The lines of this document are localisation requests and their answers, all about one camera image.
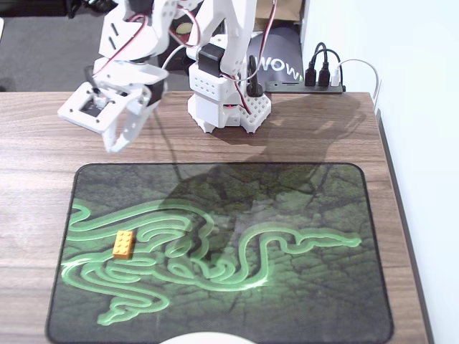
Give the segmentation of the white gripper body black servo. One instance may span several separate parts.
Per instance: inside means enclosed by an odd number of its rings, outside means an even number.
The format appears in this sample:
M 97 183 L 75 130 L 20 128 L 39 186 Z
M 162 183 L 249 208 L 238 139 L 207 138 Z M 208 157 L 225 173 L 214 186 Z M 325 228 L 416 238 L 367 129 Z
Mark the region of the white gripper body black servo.
M 156 107 L 167 90 L 169 73 L 148 63 L 109 62 L 97 59 L 93 66 L 93 103 L 103 108 L 129 98 L 128 107 Z

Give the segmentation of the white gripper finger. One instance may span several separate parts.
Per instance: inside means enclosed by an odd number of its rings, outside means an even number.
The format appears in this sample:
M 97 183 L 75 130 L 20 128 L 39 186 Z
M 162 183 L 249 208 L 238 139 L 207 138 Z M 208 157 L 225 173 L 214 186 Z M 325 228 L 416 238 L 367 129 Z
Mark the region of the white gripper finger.
M 125 105 L 121 102 L 110 102 L 103 111 L 103 143 L 108 153 L 120 153 L 128 146 L 124 131 L 117 135 L 118 119 Z
M 120 136 L 111 148 L 112 153 L 120 153 L 127 148 L 138 137 L 146 119 L 151 114 L 147 104 L 151 92 L 146 87 L 142 87 L 136 92 L 136 98 L 127 106 L 127 115 Z

